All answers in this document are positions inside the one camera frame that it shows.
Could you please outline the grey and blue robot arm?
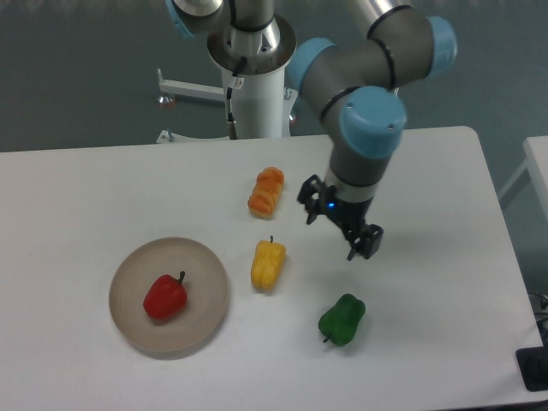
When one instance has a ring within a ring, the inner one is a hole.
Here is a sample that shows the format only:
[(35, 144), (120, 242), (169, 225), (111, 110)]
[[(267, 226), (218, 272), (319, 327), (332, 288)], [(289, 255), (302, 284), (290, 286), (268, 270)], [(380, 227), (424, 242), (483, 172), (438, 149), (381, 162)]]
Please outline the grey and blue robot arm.
[(299, 43), (272, 1), (168, 1), (183, 38), (207, 37), (222, 74), (221, 101), (232, 140), (279, 138), (294, 92), (318, 118), (333, 148), (324, 177), (301, 186), (307, 218), (329, 218), (351, 256), (372, 257), (382, 229), (366, 213), (407, 123), (397, 89), (447, 70), (456, 35), (443, 18), (406, 1), (351, 1), (362, 43), (342, 51), (324, 38)]

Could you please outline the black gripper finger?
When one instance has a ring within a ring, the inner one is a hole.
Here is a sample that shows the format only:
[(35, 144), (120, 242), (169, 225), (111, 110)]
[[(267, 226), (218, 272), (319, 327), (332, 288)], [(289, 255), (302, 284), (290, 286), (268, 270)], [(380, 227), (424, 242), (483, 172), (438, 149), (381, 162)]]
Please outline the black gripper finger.
[(350, 245), (347, 260), (356, 256), (370, 259), (379, 249), (384, 230), (376, 224), (363, 224), (356, 229), (348, 230), (345, 239)]
[(336, 190), (334, 185), (328, 186), (317, 175), (312, 175), (303, 182), (297, 201), (304, 206), (307, 213), (306, 224), (312, 224), (320, 215), (325, 215), (330, 220), (335, 217)]

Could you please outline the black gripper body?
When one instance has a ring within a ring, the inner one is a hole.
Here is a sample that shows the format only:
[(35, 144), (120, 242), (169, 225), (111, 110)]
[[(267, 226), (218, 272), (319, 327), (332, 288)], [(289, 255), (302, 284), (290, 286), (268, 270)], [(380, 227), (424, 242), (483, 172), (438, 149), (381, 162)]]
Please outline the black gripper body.
[(360, 202), (349, 202), (338, 197), (336, 200), (335, 217), (331, 221), (342, 231), (345, 238), (348, 230), (359, 228), (366, 223), (366, 213), (372, 203), (372, 198)]

